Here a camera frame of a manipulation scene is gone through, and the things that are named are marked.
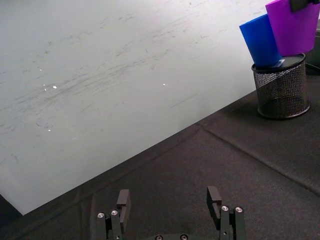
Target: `black tablecloth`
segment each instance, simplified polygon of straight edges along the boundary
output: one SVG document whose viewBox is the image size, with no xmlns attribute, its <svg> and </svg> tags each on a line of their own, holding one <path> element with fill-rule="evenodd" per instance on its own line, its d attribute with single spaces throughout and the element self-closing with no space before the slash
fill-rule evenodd
<svg viewBox="0 0 320 240">
<path fill-rule="evenodd" d="M 96 215 L 130 189 L 127 239 L 189 233 L 217 239 L 206 187 L 245 209 L 247 239 L 320 239 L 320 78 L 311 110 L 257 114 L 255 92 L 0 229 L 8 240 L 94 240 Z"/>
</svg>

